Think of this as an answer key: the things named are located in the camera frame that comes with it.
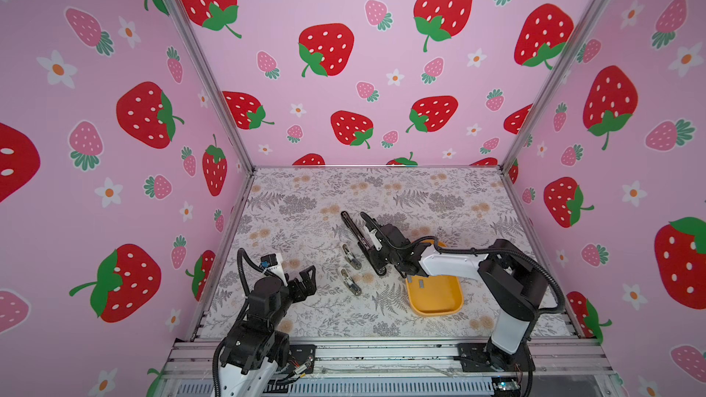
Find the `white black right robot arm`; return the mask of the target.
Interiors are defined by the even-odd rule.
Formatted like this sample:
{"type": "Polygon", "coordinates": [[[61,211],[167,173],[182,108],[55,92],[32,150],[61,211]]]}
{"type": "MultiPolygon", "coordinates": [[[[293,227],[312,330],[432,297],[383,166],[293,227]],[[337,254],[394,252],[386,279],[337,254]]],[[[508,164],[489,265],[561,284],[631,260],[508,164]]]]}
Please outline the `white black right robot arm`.
{"type": "Polygon", "coordinates": [[[561,314],[566,300],[556,279],[537,260],[507,239],[483,248],[448,248],[438,237],[410,240],[393,224],[363,212],[360,227],[341,214],[369,265],[378,275],[393,268],[402,279],[455,277],[482,284],[493,298],[496,319],[485,343],[458,361],[467,371],[531,372],[529,341],[542,316],[561,314]]]}

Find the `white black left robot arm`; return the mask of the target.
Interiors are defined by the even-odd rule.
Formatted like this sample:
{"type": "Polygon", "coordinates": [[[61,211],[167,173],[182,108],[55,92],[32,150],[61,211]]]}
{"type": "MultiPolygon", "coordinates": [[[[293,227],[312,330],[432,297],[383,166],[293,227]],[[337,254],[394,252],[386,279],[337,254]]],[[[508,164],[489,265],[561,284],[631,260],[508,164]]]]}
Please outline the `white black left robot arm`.
{"type": "Polygon", "coordinates": [[[301,271],[298,279],[266,276],[256,282],[244,312],[214,352],[213,396],[259,396],[270,385],[298,379],[296,371],[282,374],[290,360],[290,337],[278,327],[294,303],[316,290],[314,266],[301,271]]]}

